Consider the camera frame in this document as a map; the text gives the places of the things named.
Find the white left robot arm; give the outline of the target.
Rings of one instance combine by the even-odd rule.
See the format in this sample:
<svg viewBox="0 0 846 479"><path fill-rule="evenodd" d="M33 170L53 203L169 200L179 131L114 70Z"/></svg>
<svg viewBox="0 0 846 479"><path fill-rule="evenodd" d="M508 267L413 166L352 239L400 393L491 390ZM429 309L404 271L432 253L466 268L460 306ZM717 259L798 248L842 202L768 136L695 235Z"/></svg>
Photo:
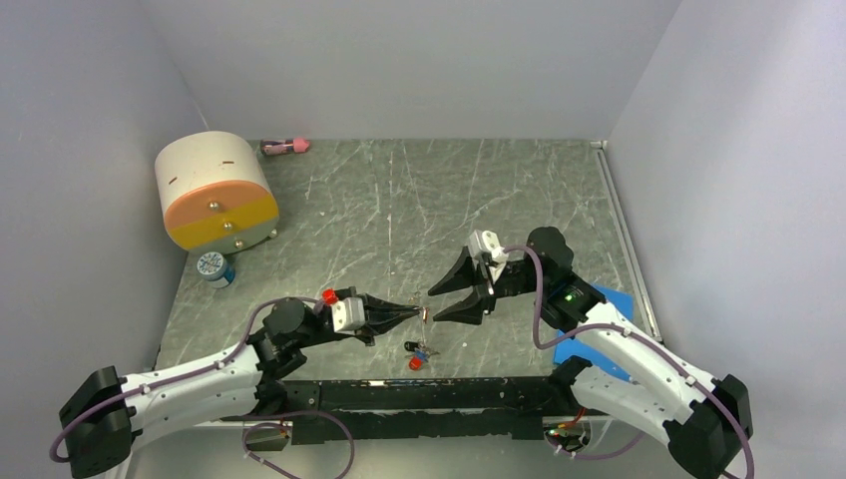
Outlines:
<svg viewBox="0 0 846 479"><path fill-rule="evenodd" d="M101 368L60 410L49 456L75 478L105 473L165 435L230 417L271 419L291 405L283 379L303 366L307 347L345 339L372 346L422 307L354 287L330 302L283 297L260 304L245 333L220 352L166 369L121 375Z"/></svg>

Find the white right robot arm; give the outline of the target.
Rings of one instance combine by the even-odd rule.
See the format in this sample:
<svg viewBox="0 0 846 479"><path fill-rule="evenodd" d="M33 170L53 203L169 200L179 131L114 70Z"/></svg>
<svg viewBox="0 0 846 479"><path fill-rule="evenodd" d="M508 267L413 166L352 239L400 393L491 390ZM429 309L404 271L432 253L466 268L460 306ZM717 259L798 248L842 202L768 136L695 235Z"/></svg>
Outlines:
<svg viewBox="0 0 846 479"><path fill-rule="evenodd" d="M573 269L574 253L555 227L532 230L505 246L491 231L474 231L445 275L427 293L469 295L437 321L479 325L498 300L532 294L532 342L539 350L576 339L621 367L613 377L589 359L572 357L553 374L552 407L572 414L599 410L662 444L694 478L728 478L736 456L756 474L749 390L737 377L717 378L648 336Z"/></svg>

